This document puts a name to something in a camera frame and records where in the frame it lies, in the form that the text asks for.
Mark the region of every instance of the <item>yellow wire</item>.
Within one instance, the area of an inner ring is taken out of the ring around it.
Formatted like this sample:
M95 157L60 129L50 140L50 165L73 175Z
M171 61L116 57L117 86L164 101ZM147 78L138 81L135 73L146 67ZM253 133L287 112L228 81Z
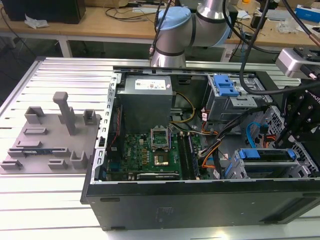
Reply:
M182 124L182 123L188 122L188 121L190 121L191 119L194 118L195 113L196 113L196 109L195 109L194 105L192 104L192 102L191 102L185 95L183 95L183 94L180 93L180 92L177 92L176 94L182 96L185 100L187 100L187 102L188 102L188 103L191 105L191 107L192 107L192 114L191 114L191 116L190 116L188 119L186 119L186 120L180 120L180 121L170 121L170 123L173 123L173 124Z

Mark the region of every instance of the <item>open computer tower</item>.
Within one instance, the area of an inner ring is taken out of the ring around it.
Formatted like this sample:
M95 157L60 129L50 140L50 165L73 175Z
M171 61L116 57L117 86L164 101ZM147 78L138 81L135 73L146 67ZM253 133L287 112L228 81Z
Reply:
M102 229L286 224L320 204L317 150L277 142L281 102L227 69L115 67L82 193Z

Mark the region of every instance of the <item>wooden table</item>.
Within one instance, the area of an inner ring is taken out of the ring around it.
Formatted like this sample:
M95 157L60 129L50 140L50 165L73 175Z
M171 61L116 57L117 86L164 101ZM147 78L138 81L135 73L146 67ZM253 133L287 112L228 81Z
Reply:
M252 14L260 4L254 0L250 4L239 3L240 9L248 11ZM120 9L119 12L125 12L127 9ZM116 15L119 18L132 17L141 15L139 12L127 12ZM155 15L148 16L150 20L155 19ZM140 43L151 44L155 36L154 24L145 18L145 21L123 22L105 15L102 7L87 7L86 13L79 24L64 24L57 22L49 22L49 27L33 29L24 22L10 21L5 16L8 24L21 38L34 39L54 39L58 40L64 57L72 57L69 41L96 41L96 42L120 42L120 43ZM250 25L250 20L242 20L246 25ZM281 49L283 47L293 47L296 45L314 44L303 32L297 34L281 34L276 30L277 22L266 21L261 33L259 34L255 45L259 47L267 47ZM0 36L15 37L10 32L3 19L0 19ZM232 34L224 47L221 60L228 62L232 51L239 43L239 38Z

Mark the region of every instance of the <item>floor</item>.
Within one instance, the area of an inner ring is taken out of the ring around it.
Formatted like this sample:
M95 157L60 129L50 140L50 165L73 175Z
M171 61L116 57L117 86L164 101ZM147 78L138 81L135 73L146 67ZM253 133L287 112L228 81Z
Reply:
M16 38L16 48L0 49L0 105L28 70L34 61L33 55ZM60 46L56 40L23 39L37 56L62 57ZM112 59L148 59L149 44L137 43L102 43L72 41L71 49L75 58L112 58ZM219 62L223 49L192 47L187 49L186 59L189 61ZM241 52L237 51L231 62L241 62ZM274 55L253 50L250 63L272 64Z

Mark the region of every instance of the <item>cardboard box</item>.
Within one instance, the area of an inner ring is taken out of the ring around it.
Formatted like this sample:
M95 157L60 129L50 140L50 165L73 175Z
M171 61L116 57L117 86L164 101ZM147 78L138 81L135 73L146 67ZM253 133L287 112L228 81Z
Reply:
M128 4L129 0L85 0L87 7L119 8Z
M304 20L319 23L320 22L320 9L317 8L304 8L302 5L298 5L295 9L295 14Z
M304 6L308 6L310 7L311 4L315 1L315 0L286 0L288 2L288 4L290 5L290 7L292 9L296 8L298 5L304 5ZM280 0L279 2L279 6L280 7L284 7L284 3L282 2L282 0Z

